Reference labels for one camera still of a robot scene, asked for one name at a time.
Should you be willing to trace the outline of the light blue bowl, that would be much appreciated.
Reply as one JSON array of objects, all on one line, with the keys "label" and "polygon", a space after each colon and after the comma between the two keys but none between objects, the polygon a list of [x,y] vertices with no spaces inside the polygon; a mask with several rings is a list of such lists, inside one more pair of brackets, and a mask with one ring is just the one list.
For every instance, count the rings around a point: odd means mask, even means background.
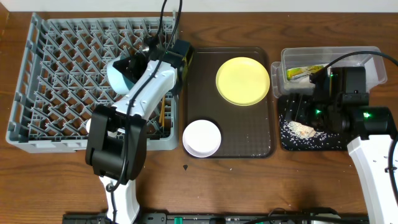
[{"label": "light blue bowl", "polygon": [[126,95],[129,93],[131,88],[134,86],[133,82],[128,80],[121,72],[113,67],[113,63],[120,60],[121,57],[118,56],[112,59],[106,65],[106,76],[110,87],[120,95]]}]

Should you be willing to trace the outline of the white cup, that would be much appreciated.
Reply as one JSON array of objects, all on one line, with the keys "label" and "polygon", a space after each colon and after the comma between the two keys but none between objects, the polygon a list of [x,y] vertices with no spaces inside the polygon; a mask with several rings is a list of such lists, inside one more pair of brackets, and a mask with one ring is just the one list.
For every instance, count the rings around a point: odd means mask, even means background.
[{"label": "white cup", "polygon": [[87,133],[90,132],[90,126],[91,126],[91,118],[86,122],[86,131],[87,131]]}]

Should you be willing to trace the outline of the green orange snack wrapper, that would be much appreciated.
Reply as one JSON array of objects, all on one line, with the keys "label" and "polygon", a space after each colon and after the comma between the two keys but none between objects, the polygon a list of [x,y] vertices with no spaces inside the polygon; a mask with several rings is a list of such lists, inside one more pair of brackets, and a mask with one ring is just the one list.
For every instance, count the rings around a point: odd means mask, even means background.
[{"label": "green orange snack wrapper", "polygon": [[310,74],[321,70],[325,66],[326,64],[319,64],[319,65],[311,65],[305,67],[290,68],[286,71],[286,77],[289,81],[299,80],[303,77],[309,76]]}]

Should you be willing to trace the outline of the yellow plate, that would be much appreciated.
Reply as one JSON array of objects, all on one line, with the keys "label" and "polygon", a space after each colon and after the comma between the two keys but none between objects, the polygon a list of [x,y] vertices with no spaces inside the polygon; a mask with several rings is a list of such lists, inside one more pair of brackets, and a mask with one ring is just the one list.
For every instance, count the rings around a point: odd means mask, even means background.
[{"label": "yellow plate", "polygon": [[271,81],[265,66],[249,57],[235,57],[221,65],[216,73],[216,88],[229,103],[251,106],[263,100]]}]

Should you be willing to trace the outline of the white bowl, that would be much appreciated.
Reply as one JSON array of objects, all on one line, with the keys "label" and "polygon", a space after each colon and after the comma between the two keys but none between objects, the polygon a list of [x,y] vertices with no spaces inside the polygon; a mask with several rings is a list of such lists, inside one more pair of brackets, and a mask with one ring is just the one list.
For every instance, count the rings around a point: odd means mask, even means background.
[{"label": "white bowl", "polygon": [[191,156],[210,157],[221,146],[221,131],[213,122],[199,119],[184,129],[182,143]]}]

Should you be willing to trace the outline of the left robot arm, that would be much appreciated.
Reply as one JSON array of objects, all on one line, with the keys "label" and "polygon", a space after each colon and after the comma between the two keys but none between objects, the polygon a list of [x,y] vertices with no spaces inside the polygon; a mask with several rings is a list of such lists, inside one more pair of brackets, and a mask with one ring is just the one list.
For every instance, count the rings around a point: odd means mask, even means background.
[{"label": "left robot arm", "polygon": [[136,220],[136,178],[147,154],[147,122],[167,93],[181,92],[194,54],[191,43],[180,39],[165,49],[151,40],[145,48],[107,63],[109,84],[122,97],[111,106],[98,105],[89,120],[85,162],[104,185],[105,223]]}]

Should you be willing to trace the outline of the white napkin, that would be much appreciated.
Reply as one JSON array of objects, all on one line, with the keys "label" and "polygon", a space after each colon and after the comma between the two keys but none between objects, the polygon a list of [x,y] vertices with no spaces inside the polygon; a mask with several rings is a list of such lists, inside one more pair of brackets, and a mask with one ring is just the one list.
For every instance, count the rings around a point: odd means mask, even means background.
[{"label": "white napkin", "polygon": [[293,77],[290,82],[295,88],[313,88],[315,85],[310,82],[309,75]]}]

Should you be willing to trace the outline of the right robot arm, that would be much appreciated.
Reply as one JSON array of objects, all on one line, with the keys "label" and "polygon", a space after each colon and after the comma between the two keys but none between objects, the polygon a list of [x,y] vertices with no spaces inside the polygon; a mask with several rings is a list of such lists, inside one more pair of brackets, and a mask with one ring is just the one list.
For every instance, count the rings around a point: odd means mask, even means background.
[{"label": "right robot arm", "polygon": [[369,105],[365,68],[323,68],[310,81],[312,94],[288,96],[285,119],[350,136],[370,223],[397,223],[397,127],[389,108]]}]

